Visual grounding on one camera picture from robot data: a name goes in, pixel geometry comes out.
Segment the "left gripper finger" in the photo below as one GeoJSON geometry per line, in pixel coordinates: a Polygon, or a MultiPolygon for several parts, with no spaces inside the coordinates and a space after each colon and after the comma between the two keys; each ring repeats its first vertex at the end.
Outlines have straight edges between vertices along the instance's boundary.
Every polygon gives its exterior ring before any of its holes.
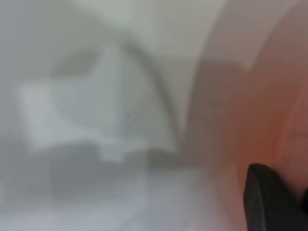
{"type": "Polygon", "coordinates": [[[248,231],[306,231],[308,193],[298,202],[270,167],[250,164],[244,189],[248,231]]]}

